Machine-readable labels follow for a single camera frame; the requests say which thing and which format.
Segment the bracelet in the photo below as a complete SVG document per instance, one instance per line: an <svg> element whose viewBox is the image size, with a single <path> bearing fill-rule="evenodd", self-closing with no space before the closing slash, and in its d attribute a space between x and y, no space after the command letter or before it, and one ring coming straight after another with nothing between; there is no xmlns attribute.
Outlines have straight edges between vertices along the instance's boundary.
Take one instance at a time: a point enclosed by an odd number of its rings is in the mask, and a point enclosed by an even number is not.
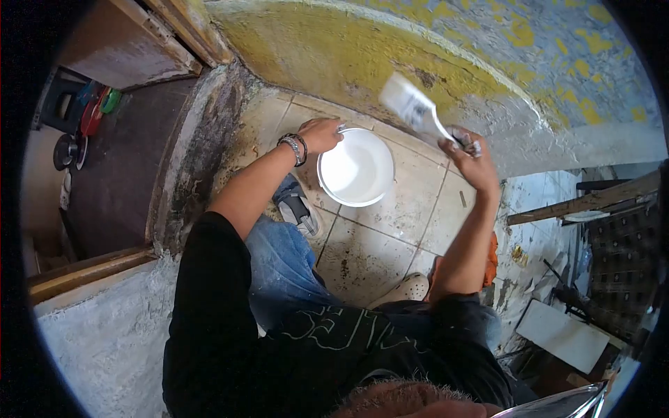
<svg viewBox="0 0 669 418"><path fill-rule="evenodd" d="M297 141L295 141L296 139L299 140L302 146L304 147L304 158L300 156L300 147L297 145ZM279 144L283 142L290 145L290 148L292 148L293 152L295 152L295 167L304 165L306 163L306 155L307 155L306 142L304 141L304 139L297 134L285 134L284 136L279 138L279 141L277 141L276 146L279 146Z"/></svg>

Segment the paint bucket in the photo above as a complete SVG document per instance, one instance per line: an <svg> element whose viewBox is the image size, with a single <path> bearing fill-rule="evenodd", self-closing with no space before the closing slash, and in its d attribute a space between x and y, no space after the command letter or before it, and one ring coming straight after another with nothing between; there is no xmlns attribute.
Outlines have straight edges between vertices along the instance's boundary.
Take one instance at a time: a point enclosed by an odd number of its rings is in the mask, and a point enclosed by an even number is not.
<svg viewBox="0 0 669 418"><path fill-rule="evenodd" d="M318 156L318 182L342 205L370 206L392 188L395 163L388 146L373 132L344 129L344 139Z"/></svg>

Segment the black t-shirt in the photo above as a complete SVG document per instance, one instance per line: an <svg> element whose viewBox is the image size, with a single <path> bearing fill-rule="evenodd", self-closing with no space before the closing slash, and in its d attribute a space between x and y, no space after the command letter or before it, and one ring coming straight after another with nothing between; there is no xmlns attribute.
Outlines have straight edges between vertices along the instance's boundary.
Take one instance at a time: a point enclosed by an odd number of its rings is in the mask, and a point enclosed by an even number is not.
<svg viewBox="0 0 669 418"><path fill-rule="evenodd" d="M471 304L466 298L437 304L424 342L353 306L293 312L258 338L250 283L250 254L237 232L217 213L202 215L181 258L165 345L163 398L173 416L322 417L370 376L429 379L511 406L504 373L467 331L477 324L450 325Z"/></svg>

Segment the paintbrush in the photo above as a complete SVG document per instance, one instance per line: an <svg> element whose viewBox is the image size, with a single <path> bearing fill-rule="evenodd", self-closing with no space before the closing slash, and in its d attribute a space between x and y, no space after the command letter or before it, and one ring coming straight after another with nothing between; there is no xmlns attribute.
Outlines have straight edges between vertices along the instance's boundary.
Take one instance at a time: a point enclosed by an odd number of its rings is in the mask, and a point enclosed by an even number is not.
<svg viewBox="0 0 669 418"><path fill-rule="evenodd" d="M390 76L381 91L379 101L396 113L414 131L436 138L446 138L460 148L465 148L462 142L454 138L442 126L437 117L437 105L399 73L396 72Z"/></svg>

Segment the yellow painted wall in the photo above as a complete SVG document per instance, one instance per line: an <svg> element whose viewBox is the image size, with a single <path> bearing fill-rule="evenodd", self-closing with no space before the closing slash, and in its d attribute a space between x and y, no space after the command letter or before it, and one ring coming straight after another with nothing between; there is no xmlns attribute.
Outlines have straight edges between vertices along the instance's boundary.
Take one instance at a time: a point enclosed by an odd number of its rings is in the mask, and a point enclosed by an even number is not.
<svg viewBox="0 0 669 418"><path fill-rule="evenodd" d="M214 22L261 78L380 119L395 121L378 102L393 71L420 87L440 112L468 94L515 96L490 73L414 31L335 7L255 2L229 12L216 3L207 5Z"/></svg>

